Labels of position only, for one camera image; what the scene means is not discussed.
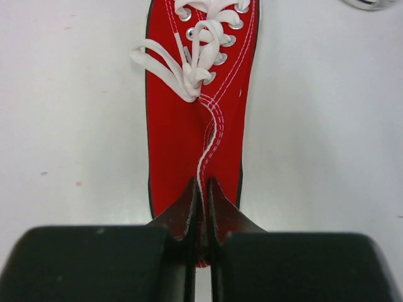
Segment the canvas shoe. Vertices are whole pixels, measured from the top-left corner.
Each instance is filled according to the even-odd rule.
[[[146,73],[150,205],[154,215],[196,176],[203,204],[216,177],[239,205],[244,115],[258,0],[154,0],[132,58]],[[206,246],[206,206],[200,245]],[[200,257],[200,266],[208,259]]]

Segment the shoelace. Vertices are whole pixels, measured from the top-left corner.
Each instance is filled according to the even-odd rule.
[[[227,60],[227,55],[220,53],[220,46],[229,47],[236,41],[235,36],[224,33],[221,23],[228,23],[233,29],[242,28],[243,22],[238,13],[246,13],[249,3],[250,0],[175,0],[175,13],[181,21],[186,22],[191,18],[191,10],[184,8],[186,5],[207,14],[206,20],[199,21],[194,28],[186,31],[187,39],[192,41],[191,55],[187,47],[183,47],[179,33],[175,33],[182,66],[161,44],[151,39],[145,39],[133,47],[132,59],[158,76],[181,99],[192,103],[200,95],[202,85],[214,80],[216,75],[209,72],[210,68]],[[235,11],[225,9],[230,5],[235,5]],[[142,52],[142,48],[160,55],[169,68]]]

